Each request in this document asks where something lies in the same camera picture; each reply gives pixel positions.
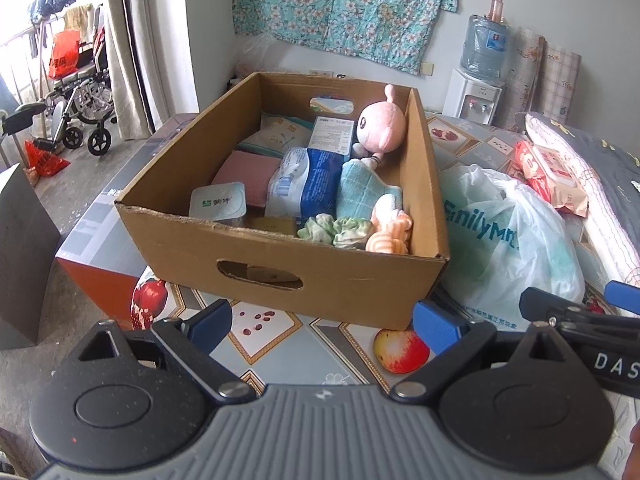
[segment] metal screw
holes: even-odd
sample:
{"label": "metal screw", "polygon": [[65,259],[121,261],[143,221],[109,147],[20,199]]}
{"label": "metal screw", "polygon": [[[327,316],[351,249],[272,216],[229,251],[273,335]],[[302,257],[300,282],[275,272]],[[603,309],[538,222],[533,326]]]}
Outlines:
{"label": "metal screw", "polygon": [[398,397],[404,399],[415,399],[415,397],[421,397],[427,392],[427,387],[422,383],[415,381],[405,381],[403,383],[396,384],[396,394]]}
{"label": "metal screw", "polygon": [[249,386],[244,381],[233,381],[231,383],[224,383],[218,389],[218,393],[227,399],[237,399],[244,397],[251,391]]}

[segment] floral curtain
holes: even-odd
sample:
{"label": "floral curtain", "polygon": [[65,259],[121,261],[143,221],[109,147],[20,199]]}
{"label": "floral curtain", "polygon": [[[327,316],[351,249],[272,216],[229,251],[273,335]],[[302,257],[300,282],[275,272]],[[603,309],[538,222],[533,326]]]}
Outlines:
{"label": "floral curtain", "polygon": [[234,0],[234,25],[417,74],[440,9],[458,0]]}

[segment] pink sponge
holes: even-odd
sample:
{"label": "pink sponge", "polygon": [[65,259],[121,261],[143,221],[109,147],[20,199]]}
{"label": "pink sponge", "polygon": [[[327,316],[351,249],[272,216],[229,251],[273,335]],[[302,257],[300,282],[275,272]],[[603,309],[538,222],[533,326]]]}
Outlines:
{"label": "pink sponge", "polygon": [[279,165],[280,159],[273,156],[234,151],[218,170],[212,184],[242,182],[247,205],[264,207],[269,181]]}

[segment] open cardboard box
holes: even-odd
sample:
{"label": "open cardboard box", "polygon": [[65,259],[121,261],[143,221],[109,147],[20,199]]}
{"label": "open cardboard box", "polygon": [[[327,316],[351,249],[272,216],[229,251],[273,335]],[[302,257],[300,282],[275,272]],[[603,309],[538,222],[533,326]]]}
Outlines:
{"label": "open cardboard box", "polygon": [[[379,82],[254,73],[200,114],[124,189],[116,207],[140,253],[169,282],[307,316],[403,330],[416,301],[438,281],[449,247],[433,149],[416,89],[397,86],[408,120],[403,145],[378,174],[402,187],[414,219],[410,255],[337,249],[306,240],[187,217],[191,192],[208,186],[235,146],[260,128],[262,112],[313,121],[310,101],[340,96],[357,120],[384,100]],[[266,267],[298,277],[261,283]]]}

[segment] electrical socket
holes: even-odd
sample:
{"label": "electrical socket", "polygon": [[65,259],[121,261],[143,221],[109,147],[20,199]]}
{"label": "electrical socket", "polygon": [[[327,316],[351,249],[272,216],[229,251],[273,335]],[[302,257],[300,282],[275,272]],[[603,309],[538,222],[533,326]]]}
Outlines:
{"label": "electrical socket", "polygon": [[309,75],[324,75],[327,77],[333,77],[334,73],[331,70],[309,70]]}
{"label": "electrical socket", "polygon": [[433,75],[433,63],[431,61],[423,61],[420,65],[420,73],[422,75]]}

